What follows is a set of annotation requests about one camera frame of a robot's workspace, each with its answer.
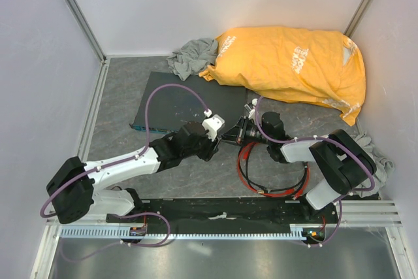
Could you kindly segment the dark grey network switch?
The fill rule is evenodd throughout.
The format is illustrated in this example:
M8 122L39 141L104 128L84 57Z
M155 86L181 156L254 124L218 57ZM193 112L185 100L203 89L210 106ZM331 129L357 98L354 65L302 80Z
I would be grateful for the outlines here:
M189 76L182 81L172 73L151 72L137 115L130 127L145 131L145 107L151 92L165 84L181 84L195 91L208 108L225 120L221 133L232 129L244 112L247 102L246 88L242 86L222 86L215 80L210 82L198 76ZM187 90L167 87L159 90L152 98L148 109L149 129L153 133L178 131L189 121L201 122L205 119L201 102Z

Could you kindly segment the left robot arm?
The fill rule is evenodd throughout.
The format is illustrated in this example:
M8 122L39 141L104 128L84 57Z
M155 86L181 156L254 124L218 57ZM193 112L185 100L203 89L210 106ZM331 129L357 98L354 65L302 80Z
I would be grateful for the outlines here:
M139 150L101 161L84 163L78 156L71 157L47 184L47 202L61 224L74 223L87 214L115 214L137 222L144 211L132 191L110 191L109 186L177 167L192 156L209 161L217 152L224 124L218 117L188 122Z

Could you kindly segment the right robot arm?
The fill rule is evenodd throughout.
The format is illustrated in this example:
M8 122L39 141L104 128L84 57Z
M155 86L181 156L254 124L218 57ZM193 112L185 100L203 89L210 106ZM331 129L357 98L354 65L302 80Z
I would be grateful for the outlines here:
M351 192L371 191L376 186L375 162L342 129L322 137L292 139L278 113L265 112L262 116L252 113L241 117L222 139L239 146L265 144L270 157L280 163L316 163L323 179L299 206L300 217L309 223L320 218L329 203Z

